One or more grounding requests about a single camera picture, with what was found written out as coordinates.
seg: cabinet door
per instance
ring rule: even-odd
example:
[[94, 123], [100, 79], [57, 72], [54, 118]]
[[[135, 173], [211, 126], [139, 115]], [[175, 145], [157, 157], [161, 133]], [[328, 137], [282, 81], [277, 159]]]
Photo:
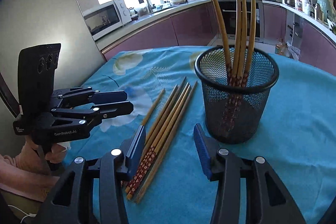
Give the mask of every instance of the cabinet door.
[[206, 46], [213, 35], [206, 4], [171, 17], [179, 46]]
[[274, 5], [263, 5], [264, 8], [264, 38], [277, 41], [285, 39], [286, 9]]
[[211, 33], [215, 36], [218, 33], [218, 21], [216, 17], [215, 7], [212, 2], [206, 4], [208, 8], [210, 24], [211, 24]]
[[307, 21], [303, 22], [300, 61], [316, 66], [321, 34]]
[[171, 19], [168, 18], [126, 39], [105, 53], [106, 60], [118, 52], [136, 51], [146, 48], [178, 46]]
[[321, 35], [316, 67], [336, 76], [336, 44]]

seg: chopstick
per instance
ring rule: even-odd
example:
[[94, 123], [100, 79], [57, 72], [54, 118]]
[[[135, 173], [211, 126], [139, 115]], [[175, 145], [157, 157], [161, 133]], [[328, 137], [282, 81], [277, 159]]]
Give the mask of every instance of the chopstick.
[[169, 120], [169, 122], [167, 123], [167, 127], [164, 129], [164, 132], [162, 133], [162, 135], [160, 136], [160, 134], [158, 134], [157, 138], [155, 139], [153, 145], [151, 146], [149, 152], [146, 154], [143, 162], [141, 164], [144, 163], [144, 167], [141, 171], [141, 173], [138, 175], [135, 183], [132, 186], [132, 189], [130, 190], [130, 192], [127, 195], [127, 199], [131, 199], [135, 193], [135, 191], [137, 190], [137, 188], [139, 187], [142, 179], [144, 178], [144, 176], [146, 175], [148, 169], [151, 167], [156, 155], [159, 153], [160, 149], [162, 148], [162, 145], [164, 143], [164, 141], [166, 140], [166, 138], [168, 137], [187, 97], [188, 97], [188, 93], [190, 91], [190, 84], [187, 83], [187, 85], [185, 86], [180, 98], [178, 99], [177, 103], [174, 106], [174, 109], [172, 110], [171, 114], [169, 115], [169, 117], [167, 118], [167, 121]]
[[171, 99], [168, 107], [166, 108], [165, 112], [163, 113], [160, 121], [158, 122], [158, 124], [156, 125], [154, 131], [151, 133], [151, 136], [148, 138], [148, 141], [146, 142], [146, 145], [142, 151], [142, 156], [141, 156], [141, 160], [143, 160], [143, 158], [145, 157], [146, 153], [148, 152], [148, 149], [151, 147], [153, 141], [155, 140], [157, 134], [159, 133], [162, 125], [164, 124], [165, 120], [167, 119], [170, 111], [172, 110], [174, 104], [175, 104], [175, 101], [176, 101], [176, 98], [178, 97], [183, 85], [184, 85], [184, 82], [186, 80], [187, 77], [184, 77], [181, 85], [179, 86], [179, 88], [177, 89], [177, 91], [175, 92], [175, 94], [173, 95], [173, 98]]
[[245, 65], [245, 53], [246, 53], [246, 40], [247, 40], [247, 8], [246, 0], [242, 0], [242, 15], [241, 15], [241, 42], [239, 53], [239, 65], [237, 73], [237, 86], [241, 86], [244, 65]]
[[[148, 120], [150, 119], [154, 109], [156, 108], [157, 104], [160, 102], [163, 94], [165, 92], [165, 89], [163, 89], [159, 96], [156, 98], [156, 100], [154, 101], [154, 103], [152, 104], [151, 108], [149, 109], [149, 111], [147, 112], [146, 116], [144, 117], [144, 119], [142, 120], [141, 124], [140, 125], [143, 125], [145, 126], [148, 122]], [[128, 182], [125, 182], [125, 181], [121, 181], [121, 186], [123, 185], [126, 185], [127, 186]]]
[[149, 118], [151, 117], [151, 115], [152, 115], [154, 109], [156, 108], [157, 104], [160, 102], [160, 100], [161, 100], [161, 98], [162, 98], [162, 96], [163, 96], [164, 93], [165, 93], [165, 89], [163, 89], [163, 90], [160, 92], [159, 96], [156, 98], [156, 100], [155, 100], [154, 103], [152, 104], [152, 106], [151, 106], [151, 108], [149, 109], [147, 115], [145, 116], [145, 118], [144, 118], [144, 119], [142, 120], [142, 122], [141, 122], [141, 124], [142, 124], [143, 126], [145, 126], [146, 123], [148, 122]]
[[127, 187], [125, 189], [125, 192], [128, 194], [129, 191], [131, 190], [131, 188], [133, 187], [133, 184], [136, 182], [139, 174], [141, 173], [143, 167], [144, 167], [144, 164], [146, 163], [145, 162], [145, 156], [147, 155], [147, 152], [148, 150], [150, 149], [150, 147], [152, 146], [154, 140], [156, 139], [157, 137], [157, 134], [159, 133], [160, 129], [162, 128], [164, 122], [166, 121], [167, 117], [169, 116], [169, 113], [171, 112], [173, 106], [174, 106], [174, 103], [175, 103], [175, 100], [176, 98], [178, 97], [179, 93], [180, 93], [180, 90], [182, 89], [183, 87], [183, 84], [184, 84], [184, 81], [186, 80], [186, 77], [184, 77], [183, 81], [182, 81], [182, 84], [180, 85], [180, 87], [177, 89], [177, 91], [174, 93], [173, 95], [173, 98], [171, 99], [168, 107], [166, 108], [166, 110], [164, 111], [164, 114], [162, 115], [160, 121], [158, 122], [158, 124], [156, 125], [156, 128], [154, 129], [154, 131], [152, 132], [150, 138], [148, 139], [143, 151], [142, 151], [142, 156], [141, 156], [141, 159], [140, 159], [140, 165], [136, 171], [136, 174], [135, 176], [133, 177], [133, 179], [131, 179], [131, 181], [127, 184]]
[[156, 161], [155, 161], [155, 163], [154, 163], [151, 171], [149, 172], [148, 176], [146, 177], [144, 183], [140, 186], [139, 191], [138, 191], [138, 193], [137, 193], [137, 195], [135, 197], [135, 203], [139, 203], [142, 200], [142, 198], [145, 195], [148, 187], [150, 186], [152, 180], [154, 179], [154, 177], [156, 175], [156, 172], [158, 171], [158, 169], [159, 169], [159, 167], [160, 167], [160, 165], [162, 163], [162, 160], [163, 160], [164, 156], [166, 155], [166, 153], [168, 151], [168, 148], [169, 148], [170, 144], [172, 143], [173, 138], [175, 137], [175, 135], [177, 133], [177, 130], [178, 130], [179, 125], [180, 125], [180, 122], [181, 122], [181, 120], [182, 120], [182, 118], [184, 116], [184, 113], [185, 113], [185, 111], [186, 111], [186, 109], [188, 107], [188, 104], [189, 104], [189, 102], [190, 102], [190, 100], [191, 100], [191, 98], [193, 96], [193, 93], [194, 93], [194, 91], [196, 89], [197, 83], [198, 82], [196, 81], [196, 83], [194, 84], [193, 88], [191, 89], [191, 91], [190, 91], [190, 93], [189, 93], [189, 95], [187, 97], [187, 100], [185, 101], [185, 103], [183, 105], [183, 108], [182, 108], [181, 112], [179, 113], [179, 115], [177, 117], [177, 120], [176, 120], [176, 122], [175, 122], [175, 124], [174, 124], [174, 126], [173, 126], [173, 128], [172, 128], [172, 130], [171, 130], [171, 132], [170, 132], [170, 134], [169, 134], [169, 136], [168, 136], [168, 138], [167, 138], [164, 146], [161, 149], [161, 152], [157, 156], [157, 159], [156, 159]]
[[249, 46], [248, 46], [247, 57], [246, 57], [244, 76], [243, 76], [243, 81], [241, 85], [242, 87], [245, 87], [247, 85], [247, 80], [250, 74], [252, 56], [253, 56], [253, 51], [254, 51], [255, 28], [256, 28], [256, 1], [251, 0], [250, 39], [249, 39]]
[[212, 0], [212, 2], [213, 2], [213, 5], [215, 6], [217, 22], [218, 22], [218, 25], [219, 25], [220, 33], [222, 35], [223, 50], [224, 50], [225, 65], [226, 65], [227, 83], [230, 83], [230, 78], [231, 78], [231, 54], [230, 54], [230, 48], [229, 48], [229, 40], [227, 38], [225, 23], [224, 23], [223, 15], [222, 15], [221, 8], [219, 6], [218, 0]]
[[145, 144], [148, 142], [149, 138], [151, 137], [151, 135], [153, 134], [153, 131], [155, 130], [157, 124], [159, 123], [162, 115], [165, 113], [171, 99], [173, 98], [175, 92], [177, 90], [177, 85], [175, 85], [175, 87], [173, 88], [171, 94], [169, 95], [166, 103], [164, 104], [163, 108], [161, 109], [160, 113], [158, 114], [157, 118], [155, 119], [155, 121], [153, 122], [151, 128], [149, 129], [148, 133], [146, 134], [146, 141], [145, 141]]
[[239, 65], [239, 56], [240, 56], [240, 39], [242, 34], [242, 5], [241, 0], [237, 0], [237, 14], [236, 14], [236, 41], [235, 41], [235, 54], [232, 65], [232, 74], [230, 78], [230, 85], [235, 86], [236, 77], [238, 72]]

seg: white cable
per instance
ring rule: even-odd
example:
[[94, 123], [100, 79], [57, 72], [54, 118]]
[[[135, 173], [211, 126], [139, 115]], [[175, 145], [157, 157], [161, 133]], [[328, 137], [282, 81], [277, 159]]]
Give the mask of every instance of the white cable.
[[13, 208], [15, 208], [15, 209], [17, 209], [17, 210], [19, 210], [19, 211], [21, 211], [22, 213], [24, 213], [26, 216], [29, 216], [29, 214], [28, 213], [25, 213], [24, 211], [22, 211], [21, 209], [19, 209], [18, 207], [15, 207], [14, 205], [8, 205], [9, 207], [13, 207]]
[[24, 213], [25, 214], [25, 216], [21, 219], [21, 222], [20, 223], [22, 223], [23, 222], [23, 220], [26, 218], [26, 217], [36, 217], [36, 214], [28, 214], [28, 213], [25, 213], [24, 211], [22, 211], [20, 208], [18, 208], [18, 207], [15, 207], [14, 205], [8, 205], [9, 207], [13, 207], [13, 208], [15, 208], [15, 209], [17, 209], [17, 210], [19, 210], [20, 212], [22, 212], [22, 213]]

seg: black mesh cup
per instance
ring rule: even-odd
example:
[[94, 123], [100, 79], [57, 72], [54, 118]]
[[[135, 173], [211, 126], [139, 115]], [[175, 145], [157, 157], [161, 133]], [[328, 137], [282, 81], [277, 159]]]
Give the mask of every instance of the black mesh cup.
[[[230, 54], [232, 63], [234, 47], [230, 48]], [[279, 78], [274, 59], [255, 48], [246, 87], [228, 85], [223, 47], [200, 54], [195, 72], [202, 82], [209, 134], [227, 144], [249, 140], [257, 131], [269, 91]]]

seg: kitchen counter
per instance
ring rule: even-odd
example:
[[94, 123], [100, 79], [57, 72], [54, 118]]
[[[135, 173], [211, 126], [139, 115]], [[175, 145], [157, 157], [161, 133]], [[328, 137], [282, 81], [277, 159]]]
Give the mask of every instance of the kitchen counter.
[[188, 3], [180, 4], [172, 6], [171, 8], [167, 10], [163, 10], [161, 12], [157, 12], [151, 15], [145, 15], [142, 17], [139, 17], [138, 20], [129, 22], [125, 26], [103, 36], [102, 38], [98, 39], [96, 41], [96, 44], [98, 46], [98, 49], [101, 51], [104, 48], [108, 47], [109, 45], [113, 44], [115, 41], [121, 39], [122, 37], [127, 36], [128, 34], [152, 23], [157, 20], [162, 19], [163, 17], [167, 17], [169, 15], [175, 14], [177, 12], [180, 12], [182, 10], [186, 10], [188, 8], [205, 4], [211, 2], [211, 0], [189, 0]]
[[279, 3], [279, 2], [273, 2], [273, 1], [267, 1], [267, 0], [263, 0], [262, 2], [264, 4], [270, 4], [270, 5], [276, 5], [276, 6], [283, 7], [285, 9], [299, 15], [300, 17], [304, 18], [305, 20], [310, 22], [312, 25], [314, 25], [317, 29], [319, 29], [322, 33], [324, 33], [327, 37], [329, 37], [333, 42], [336, 43], [336, 35], [331, 30], [329, 30], [328, 27], [326, 27], [325, 25], [316, 21], [314, 18], [310, 17], [309, 15], [306, 15], [305, 13], [303, 13], [301, 11], [298, 11], [291, 6], [288, 6], [286, 4], [282, 4], [282, 3]]

